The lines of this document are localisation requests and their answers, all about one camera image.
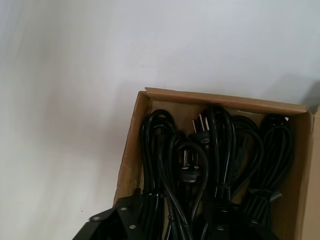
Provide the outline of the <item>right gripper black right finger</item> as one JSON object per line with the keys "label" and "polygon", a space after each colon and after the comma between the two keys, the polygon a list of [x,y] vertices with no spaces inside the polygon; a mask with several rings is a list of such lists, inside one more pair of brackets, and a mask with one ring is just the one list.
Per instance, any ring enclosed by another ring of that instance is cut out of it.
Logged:
{"label": "right gripper black right finger", "polygon": [[209,230],[210,240],[279,240],[268,228],[237,214],[215,216]]}

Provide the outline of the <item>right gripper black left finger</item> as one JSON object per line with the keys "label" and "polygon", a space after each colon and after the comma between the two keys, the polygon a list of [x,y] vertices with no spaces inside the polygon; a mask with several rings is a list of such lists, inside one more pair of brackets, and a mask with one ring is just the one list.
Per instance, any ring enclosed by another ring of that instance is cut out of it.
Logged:
{"label": "right gripper black left finger", "polygon": [[144,240],[145,234],[138,223],[141,196],[119,198],[115,206],[97,213],[86,223],[87,240]]}

